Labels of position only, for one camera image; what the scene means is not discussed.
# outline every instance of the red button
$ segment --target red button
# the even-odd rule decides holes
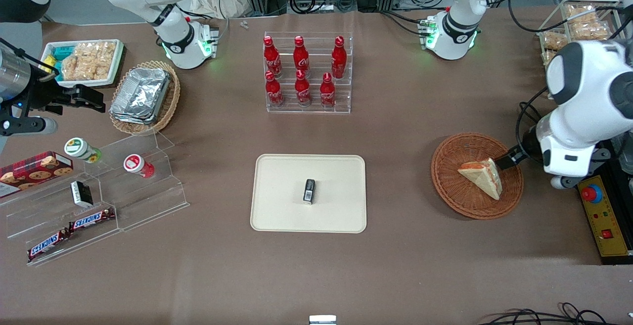
[[[597,198],[597,192],[595,192],[594,188],[587,186],[581,191],[581,197],[583,197],[584,201],[594,201]]]
[[[602,230],[602,238],[613,238],[613,233],[610,229]]]

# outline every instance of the acrylic display rack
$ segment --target acrylic display rack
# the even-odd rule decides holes
[[[75,172],[63,179],[54,179],[33,190],[15,194],[0,206],[6,208],[7,237],[25,242],[26,251],[70,221],[113,207],[117,217],[75,231],[72,236],[50,248],[44,255],[29,262],[39,266],[97,241],[129,231],[189,205],[182,183],[172,174],[165,150],[174,144],[154,130],[130,136],[100,148],[97,163],[73,160]],[[126,172],[123,160],[129,154],[140,154],[155,167],[154,176],[143,179]],[[70,183],[81,181],[90,187],[94,206],[82,208],[73,203]]]
[[[620,15],[618,14],[616,8],[622,7],[622,3],[620,0],[563,0],[559,3],[554,11],[545,19],[545,21],[540,25],[539,29],[543,29],[549,25],[553,25],[556,22],[561,21],[561,19],[569,18],[565,14],[565,10],[563,7],[565,5],[592,5],[594,7],[612,7],[613,9],[606,9],[597,11],[596,15],[599,20],[606,21],[609,23],[611,27],[611,32],[615,32],[622,25],[622,21],[620,19]],[[571,43],[572,37],[570,36],[570,27],[569,23],[565,22],[561,27],[554,28],[551,30],[552,32],[564,34],[567,37],[567,43]],[[538,33],[539,41],[541,44],[541,57],[543,59],[543,65],[547,70],[548,62],[547,62],[547,49],[545,48],[545,41],[543,33]],[[625,32],[620,32],[618,38],[624,39]]]
[[[283,100],[285,104],[275,107],[269,102],[264,90],[266,109],[271,113],[333,113],[349,114],[352,108],[352,57],[354,51],[354,40],[351,32],[266,32],[264,36],[271,36],[275,47],[279,51],[282,64],[282,75],[277,78],[281,85]],[[310,95],[312,104],[307,108],[299,106],[294,82],[296,81],[296,69],[294,68],[294,37],[302,36],[305,47],[310,54]],[[321,106],[321,93],[319,88],[323,81],[323,73],[332,72],[332,50],[334,49],[334,39],[337,36],[345,38],[345,50],[348,54],[348,61],[342,79],[333,79],[335,86],[334,108],[324,108]],[[264,73],[268,70],[265,59],[262,59]]]

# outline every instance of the red emergency stop button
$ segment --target red emergency stop button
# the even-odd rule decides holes
[[[613,232],[610,229],[602,230],[602,238],[613,238]]]
[[[581,190],[581,197],[584,201],[597,204],[602,201],[602,190],[597,185],[588,185]]]

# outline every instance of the wicker basket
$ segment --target wicker basket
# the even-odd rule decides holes
[[[176,76],[176,72],[174,69],[169,66],[167,63],[163,63],[162,61],[149,61],[145,63],[138,64],[135,68],[160,68],[168,72],[170,75],[169,86],[167,86],[167,93],[165,94],[165,99],[163,100],[163,105],[160,108],[160,112],[158,113],[158,118],[156,118],[156,122],[152,125],[142,125],[142,124],[132,124],[130,122],[119,121],[110,114],[110,120],[117,127],[117,130],[123,133],[129,134],[137,134],[142,133],[143,131],[149,129],[155,129],[156,131],[160,131],[167,126],[169,121],[172,119],[172,116],[176,112],[176,105],[178,104],[178,99],[181,96],[181,83]],[[115,90],[115,94],[112,97],[114,101],[117,98],[117,94],[121,90],[121,86],[123,85],[125,78],[130,74],[133,70],[130,69],[125,75],[120,79],[119,84],[117,85],[117,90]]]
[[[469,161],[503,156],[508,148],[494,138],[475,133],[456,134],[444,140],[431,161],[433,185],[442,199],[462,215],[479,220],[497,219],[515,208],[523,194],[523,174],[519,167],[500,170],[503,192],[492,199],[457,169]]]

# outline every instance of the aluminum foil container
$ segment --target aluminum foil container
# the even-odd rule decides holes
[[[152,124],[158,118],[168,85],[169,73],[165,70],[133,69],[112,102],[110,113],[120,121]]]

